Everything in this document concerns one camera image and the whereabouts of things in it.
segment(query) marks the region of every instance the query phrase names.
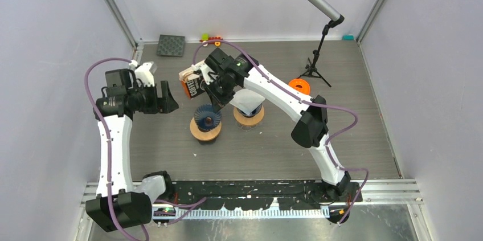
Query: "metal frame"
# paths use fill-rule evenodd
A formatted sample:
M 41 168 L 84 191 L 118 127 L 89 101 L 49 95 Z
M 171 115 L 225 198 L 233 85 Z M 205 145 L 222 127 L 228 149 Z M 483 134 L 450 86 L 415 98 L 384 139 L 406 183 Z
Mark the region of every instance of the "metal frame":
M 133 60 L 137 61 L 138 64 L 141 64 L 142 58 L 142 51 L 144 50 L 144 42 L 139 41 L 137 43 L 136 50 L 134 51 Z
M 379 14 L 380 9 L 382 8 L 385 2 L 386 0 L 376 0 L 376 3 L 374 4 L 373 9 L 371 9 L 371 13 L 367 17 L 367 20 L 365 21 L 359 35 L 357 36 L 357 44 L 360 45 L 362 43 L 362 41 L 364 40 L 364 37 L 366 36 L 367 32 L 371 28 L 374 22 L 374 19 Z
M 87 183 L 80 206 L 81 215 L 77 235 L 74 239 L 75 241 L 89 240 L 93 221 L 85 213 L 84 204 L 87 200 L 96 197 L 96 189 L 97 182 Z M 407 205 L 419 240 L 432 240 L 425 216 L 423 215 L 424 201 L 421 198 L 419 188 L 414 179 L 370 179 L 362 189 L 362 197 L 363 201 L 357 202 L 356 205 Z M 345 203 L 334 203 L 333 206 L 344 204 Z M 153 207 L 156 208 L 161 206 L 162 204 L 153 204 Z M 213 213 L 194 211 L 191 215 L 191 219 L 233 219 L 233 213 L 229 211 L 220 211 L 214 215 Z
M 112 12 L 112 15 L 116 19 L 116 22 L 119 24 L 121 27 L 124 35 L 128 39 L 129 43 L 136 48 L 137 47 L 137 41 L 129 29 L 128 24 L 126 23 L 125 18 L 122 16 L 121 11 L 119 10 L 119 7 L 116 4 L 115 0 L 104 0 L 106 2 L 106 5 L 109 7 L 110 11 Z

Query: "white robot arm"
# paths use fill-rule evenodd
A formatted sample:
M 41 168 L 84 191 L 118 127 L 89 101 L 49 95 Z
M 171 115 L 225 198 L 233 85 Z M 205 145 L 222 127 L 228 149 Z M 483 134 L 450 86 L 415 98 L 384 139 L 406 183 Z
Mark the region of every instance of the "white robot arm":
M 119 224 L 123 228 L 145 224 L 151 221 L 152 204 L 167 190 L 170 183 L 165 171 L 153 173 L 143 178 L 134 189 L 129 164 L 129 139 L 135 112 L 145 114 L 170 113 L 178 109 L 169 85 L 161 81 L 161 94 L 158 97 L 153 73 L 153 62 L 140 66 L 136 61 L 130 69 L 118 69 L 105 73 L 107 86 L 102 88 L 103 96 L 96 101 L 109 127 L 111 137 L 111 158 L 108 156 L 106 133 L 97 118 L 101 135 L 101 172 L 96 190 L 97 198 L 86 201 L 87 214 L 106 232 L 116 229 L 108 210 L 108 163 L 111 162 L 111 189 L 113 205 Z
M 206 83 L 204 87 L 216 111 L 222 109 L 233 99 L 235 86 L 250 89 L 282 109 L 297 123 L 292 132 L 294 141 L 309 149 L 320 169 L 322 180 L 332 186 L 336 194 L 342 194 L 350 182 L 350 176 L 348 172 L 341 169 L 342 166 L 330 143 L 328 150 L 335 164 L 327 153 L 325 147 L 329 137 L 326 125 L 327 110 L 302 102 L 326 104 L 325 99 L 321 96 L 312 98 L 291 88 L 269 73 L 256 60 L 254 61 L 258 68 L 269 77 L 268 80 L 243 55 L 233 58 L 219 48 L 215 49 L 203 62 L 192 66 L 191 70 L 203 77 Z M 297 95 L 301 100 L 294 99 L 287 94 L 287 91 Z

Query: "black tripod stand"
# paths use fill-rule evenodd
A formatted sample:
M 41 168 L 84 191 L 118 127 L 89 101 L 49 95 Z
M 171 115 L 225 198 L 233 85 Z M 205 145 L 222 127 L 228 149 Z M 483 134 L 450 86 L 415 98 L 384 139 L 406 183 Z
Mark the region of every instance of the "black tripod stand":
M 300 75 L 299 78 L 300 77 L 316 77 L 316 78 L 319 78 L 319 79 L 322 79 L 323 81 L 325 81 L 325 83 L 329 87 L 332 87 L 332 85 L 330 85 L 330 83 L 318 72 L 317 67 L 316 67 L 316 63 L 318 61 L 318 57 L 320 56 L 320 48 L 322 48 L 322 44 L 324 42 L 325 35 L 327 35 L 329 33 L 330 28 L 333 28 L 334 26 L 336 26 L 338 24 L 339 23 L 336 23 L 334 21 L 330 21 L 328 24 L 326 24 L 324 26 L 324 30 L 322 30 L 322 39 L 320 40 L 320 43 L 318 44 L 318 48 L 317 48 L 317 50 L 312 51 L 312 53 L 314 54 L 314 60 L 311 62 L 310 58 L 308 58 L 309 63 L 305 66 L 306 71 L 302 75 Z

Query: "gray wall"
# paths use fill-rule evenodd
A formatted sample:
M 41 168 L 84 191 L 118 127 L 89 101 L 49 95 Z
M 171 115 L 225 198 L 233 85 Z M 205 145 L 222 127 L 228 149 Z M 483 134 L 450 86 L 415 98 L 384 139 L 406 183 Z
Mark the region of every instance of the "gray wall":
M 130 56 L 131 47 L 103 0 L 0 5 L 0 239 L 72 240 L 100 163 L 84 72 L 99 59 Z M 103 83 L 96 71 L 95 96 Z
M 406 177 L 438 240 L 481 240 L 483 0 L 387 0 L 363 41 Z
M 346 20 L 328 38 L 359 34 L 376 0 L 327 0 Z M 198 41 L 202 33 L 225 39 L 320 39 L 329 18 L 307 0 L 116 0 L 130 28 L 144 41 L 160 34 Z

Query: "blue spool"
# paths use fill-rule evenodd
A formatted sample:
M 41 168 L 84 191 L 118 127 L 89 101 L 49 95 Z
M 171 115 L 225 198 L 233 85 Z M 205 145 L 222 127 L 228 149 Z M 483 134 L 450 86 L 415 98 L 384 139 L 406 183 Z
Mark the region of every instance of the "blue spool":
M 195 111 L 195 123 L 202 132 L 215 129 L 222 122 L 222 113 L 215 112 L 211 104 L 203 104 Z

